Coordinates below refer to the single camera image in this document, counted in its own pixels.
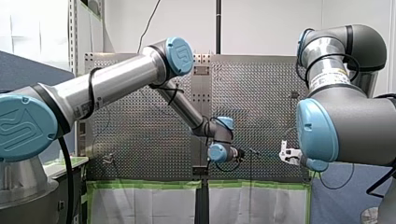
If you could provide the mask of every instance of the perforated metal panel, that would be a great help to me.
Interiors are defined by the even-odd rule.
[[[305,96],[304,83],[294,71],[295,57],[212,57],[212,113],[235,120],[234,145],[247,152],[246,160],[232,173],[211,166],[212,178],[253,178],[301,182],[306,170],[282,162],[278,153],[282,136],[295,124],[295,106]],[[300,94],[291,99],[291,92]],[[289,147],[297,147],[296,133],[288,135]],[[248,149],[253,156],[250,170]],[[224,164],[232,169],[235,164]]]
[[[86,54],[86,72],[132,56]],[[294,126],[295,106],[305,95],[294,63],[294,57],[213,55],[210,62],[205,62],[209,74],[197,71],[177,80],[204,115],[234,118],[234,145],[247,152],[246,160],[235,172],[222,173],[211,166],[210,178],[302,182],[307,176],[305,169],[288,165],[278,157],[282,136]],[[300,97],[291,99],[292,91]],[[92,151],[89,179],[190,180],[191,161],[205,161],[205,156],[200,156],[201,160],[191,157],[192,149],[204,152],[206,147],[196,146],[200,143],[191,140],[188,127],[156,91],[144,88],[107,109],[96,112],[86,128],[87,154]],[[288,136],[290,147],[297,147],[295,135],[291,132]],[[249,148],[261,154],[253,157],[251,167]],[[104,164],[110,154],[114,160]],[[234,165],[221,167],[231,169]]]
[[[87,54],[87,72],[132,56]],[[176,80],[188,98],[190,79],[186,76]],[[189,129],[160,94],[150,88],[136,91],[97,111],[87,125],[86,139],[87,151],[92,152],[89,179],[191,179]],[[104,159],[111,161],[106,158],[110,154],[114,160],[104,163]]]

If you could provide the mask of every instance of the wire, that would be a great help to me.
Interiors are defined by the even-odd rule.
[[[303,76],[301,76],[301,74],[300,74],[300,65],[298,64],[298,59],[296,60],[295,69],[296,69],[296,74],[297,74],[298,78],[299,78],[300,80],[302,80],[303,82],[305,82],[305,79],[304,79]]]
[[[304,82],[305,82],[305,86],[309,89],[309,82],[308,82],[308,73],[311,70],[311,68],[318,62],[320,62],[321,60],[323,60],[326,57],[330,57],[330,56],[344,56],[346,58],[348,58],[349,60],[352,60],[353,63],[356,65],[356,73],[355,75],[350,79],[350,81],[355,80],[355,78],[358,76],[359,71],[361,70],[361,65],[359,64],[358,60],[356,58],[354,58],[353,56],[349,55],[349,54],[345,54],[345,53],[330,53],[330,54],[324,54],[319,56],[318,58],[316,58],[311,64],[309,64],[309,66],[306,68],[305,70],[305,77],[304,77]]]
[[[396,99],[396,94],[395,93],[387,93],[383,95],[378,95],[375,98],[380,99],[380,98],[394,98]]]
[[[222,172],[224,172],[224,173],[230,173],[230,172],[233,172],[233,171],[235,171],[236,169],[238,169],[238,167],[241,165],[241,161],[240,161],[240,160],[237,160],[237,164],[236,164],[235,167],[234,167],[233,169],[231,169],[231,170],[224,170],[224,169],[222,169],[221,167],[219,167],[219,165],[218,165],[217,162],[215,162],[215,165],[216,165],[216,168],[218,168],[220,171],[222,171]]]
[[[150,16],[149,19],[148,19],[148,24],[147,24],[147,26],[146,26],[146,29],[145,29],[145,31],[143,32],[143,34],[140,36],[139,48],[137,48],[137,53],[139,53],[140,48],[142,47],[143,37],[144,37],[144,36],[146,35],[146,33],[148,32],[149,25],[150,25],[150,23],[151,23],[152,18],[153,18],[154,15],[155,15],[155,12],[157,11],[157,8],[158,8],[158,5],[160,4],[160,2],[161,2],[161,0],[158,0],[157,4],[155,5],[154,10],[153,10],[152,13],[151,13],[151,16]]]
[[[66,224],[71,224],[73,221],[73,206],[74,206],[74,179],[73,179],[73,167],[70,161],[69,151],[67,144],[63,137],[58,139],[59,145],[61,145],[62,153],[64,154],[64,164],[66,165],[66,176],[67,176],[67,215]]]
[[[352,163],[352,171],[350,172],[349,178],[347,179],[347,181],[344,184],[342,184],[339,187],[329,187],[327,184],[325,184],[323,179],[322,179],[321,173],[319,173],[319,178],[320,178],[320,182],[322,183],[322,185],[326,189],[341,189],[341,188],[345,187],[349,183],[349,181],[352,179],[352,176],[353,176],[354,173],[355,173],[355,163]]]
[[[88,95],[90,99],[90,111],[88,111],[88,113],[82,119],[89,118],[93,114],[93,111],[95,110],[95,95],[93,92],[92,79],[93,76],[95,75],[95,72],[97,72],[100,69],[102,68],[100,67],[93,68],[88,76]]]
[[[387,172],[384,176],[382,176],[378,181],[376,181],[370,188],[366,190],[366,193],[368,195],[372,195],[378,198],[384,198],[384,195],[380,195],[377,193],[373,193],[375,189],[377,189],[379,186],[381,186],[385,181],[387,181],[389,178],[391,178],[394,174],[396,174],[396,164],[393,163],[393,167],[389,172]]]

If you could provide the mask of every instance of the blue joint cap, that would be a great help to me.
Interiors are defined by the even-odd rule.
[[[28,96],[0,95],[0,161],[24,161],[56,138],[58,122],[50,108]]]
[[[310,170],[322,173],[329,168],[329,163],[326,161],[308,159],[306,160],[306,167]]]
[[[314,99],[297,104],[297,132],[300,149],[307,158],[335,161],[338,158],[338,137],[326,109]]]
[[[189,44],[180,37],[166,39],[166,59],[172,71],[178,76],[187,75],[194,64]]]
[[[221,144],[212,144],[207,150],[207,155],[213,162],[225,162],[227,160],[227,150]]]
[[[232,118],[230,118],[230,117],[217,117],[217,119],[218,119],[218,120],[216,120],[217,124],[220,124],[220,125],[224,125],[225,124],[225,125],[227,125],[227,127],[229,129],[233,130],[233,119]]]

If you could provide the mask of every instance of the cable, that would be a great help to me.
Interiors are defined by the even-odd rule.
[[[102,68],[100,67],[95,67],[91,70],[89,77],[88,77],[88,95],[89,95],[89,99],[90,99],[90,111],[88,111],[88,113],[82,118],[82,119],[87,119],[89,118],[92,114],[93,111],[95,110],[95,95],[93,93],[93,85],[92,85],[92,79],[93,76],[95,75],[95,72],[100,70]]]
[[[73,167],[70,161],[69,151],[67,150],[66,142],[63,137],[58,139],[59,145],[61,145],[62,153],[64,154],[64,164],[66,165],[66,176],[67,176],[67,215],[66,224],[71,224],[73,221],[73,206],[74,206],[74,179],[73,179]]]
[[[301,74],[300,74],[300,65],[298,64],[298,59],[297,59],[297,61],[296,61],[295,69],[296,69],[296,74],[297,74],[298,78],[299,78],[300,80],[302,80],[303,82],[305,82],[305,79],[304,79],[303,76],[301,76]]]
[[[222,169],[221,167],[219,167],[219,165],[218,165],[217,162],[215,162],[215,165],[216,165],[216,168],[218,168],[220,171],[222,171],[222,172],[224,172],[224,173],[230,173],[230,172],[233,172],[233,171],[235,171],[236,169],[238,169],[238,167],[241,165],[241,161],[240,161],[240,160],[237,160],[237,164],[236,164],[235,167],[234,167],[233,169],[231,169],[231,170],[224,170],[224,169]]]
[[[153,87],[151,87],[151,88],[154,89],[154,90],[155,90],[155,89],[158,89],[158,90],[163,90],[163,91],[173,91],[174,93],[173,93],[171,99],[169,100],[168,105],[172,104],[172,102],[175,100],[175,97],[177,96],[177,93],[178,93],[178,92],[184,93],[183,90],[181,90],[181,89],[178,88],[178,83],[176,84],[176,87],[175,87],[174,89],[163,88],[163,87],[158,87],[158,88],[153,88]]]
[[[396,94],[395,93],[387,93],[383,95],[378,95],[375,98],[380,99],[380,98],[394,98],[396,99]]]
[[[318,58],[316,58],[311,64],[309,64],[309,66],[306,68],[305,70],[305,77],[304,77],[304,82],[305,82],[305,86],[309,89],[309,82],[308,82],[308,73],[311,70],[311,68],[318,62],[320,62],[321,60],[323,60],[326,57],[330,57],[330,56],[344,56],[347,57],[349,60],[352,60],[353,63],[356,65],[356,73],[353,76],[353,78],[350,79],[350,81],[355,80],[355,78],[358,76],[359,71],[361,70],[361,65],[359,64],[358,60],[356,58],[354,58],[353,56],[349,55],[349,54],[345,54],[345,53],[330,53],[330,54],[324,54],[319,56]]]
[[[152,20],[152,18],[154,17],[155,12],[157,11],[157,8],[158,8],[158,5],[160,4],[160,2],[161,2],[161,0],[158,0],[157,4],[155,5],[154,10],[153,10],[152,13],[151,13],[151,16],[150,16],[149,19],[148,19],[148,24],[147,24],[147,26],[146,26],[146,30],[145,30],[145,31],[143,32],[143,34],[140,36],[139,48],[137,48],[137,53],[139,53],[140,48],[142,47],[143,37],[146,35],[146,32],[147,32],[148,29],[149,29],[149,25],[150,25],[150,23],[151,23],[151,20]]]
[[[342,184],[342,185],[339,186],[339,187],[329,187],[328,185],[326,185],[326,184],[323,182],[323,179],[322,179],[322,177],[321,177],[321,173],[319,173],[319,178],[320,178],[320,182],[322,183],[322,185],[323,185],[326,189],[341,189],[341,188],[345,187],[345,186],[349,183],[349,181],[352,179],[352,176],[353,176],[354,173],[355,173],[355,163],[352,163],[352,171],[350,172],[349,178],[347,179],[347,181],[346,181],[344,184]]]
[[[373,193],[373,191],[381,186],[383,183],[385,183],[385,181],[391,178],[394,174],[396,174],[396,162],[393,163],[391,170],[389,170],[384,176],[382,176],[378,181],[376,181],[370,188],[366,190],[366,193],[368,195],[372,195],[378,198],[384,198],[384,195]]]

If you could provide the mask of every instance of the green tape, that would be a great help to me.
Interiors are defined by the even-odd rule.
[[[201,181],[159,182],[147,180],[102,180],[87,182],[91,189],[198,189]]]
[[[308,188],[306,184],[299,183],[277,183],[272,181],[249,181],[249,180],[209,180],[211,189],[227,189],[254,187],[262,189],[295,189],[305,190]]]
[[[312,193],[312,186],[307,185],[308,188],[306,190],[306,213],[305,213],[305,224],[309,224],[311,221],[311,193]]]
[[[311,211],[311,186],[299,183],[277,183],[272,181],[252,181],[249,180],[209,180],[211,189],[227,189],[253,187],[262,189],[290,189],[290,190],[306,190],[306,213],[305,223],[310,223]],[[92,215],[92,197],[97,189],[199,189],[201,181],[172,181],[159,182],[147,180],[101,180],[87,182],[87,202],[88,202],[88,223],[91,223]]]

